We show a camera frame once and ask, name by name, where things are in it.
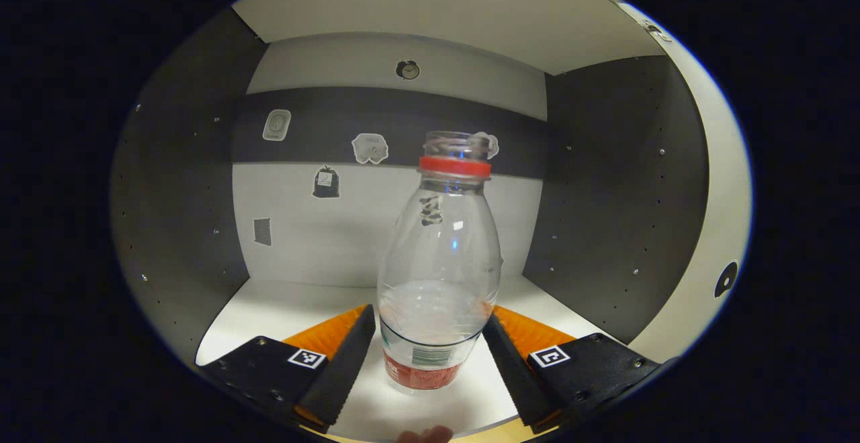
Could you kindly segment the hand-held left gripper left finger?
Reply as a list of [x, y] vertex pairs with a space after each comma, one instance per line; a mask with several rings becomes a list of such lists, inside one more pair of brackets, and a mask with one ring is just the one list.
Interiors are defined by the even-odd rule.
[[374, 338], [371, 303], [277, 341], [255, 336], [212, 362], [205, 377], [286, 426], [326, 434], [359, 376]]

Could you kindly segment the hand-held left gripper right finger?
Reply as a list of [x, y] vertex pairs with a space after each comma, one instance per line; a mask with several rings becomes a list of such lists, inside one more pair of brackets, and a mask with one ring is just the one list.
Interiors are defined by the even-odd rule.
[[574, 337], [500, 305], [482, 335], [520, 421], [535, 434], [598, 419], [673, 365], [604, 333]]

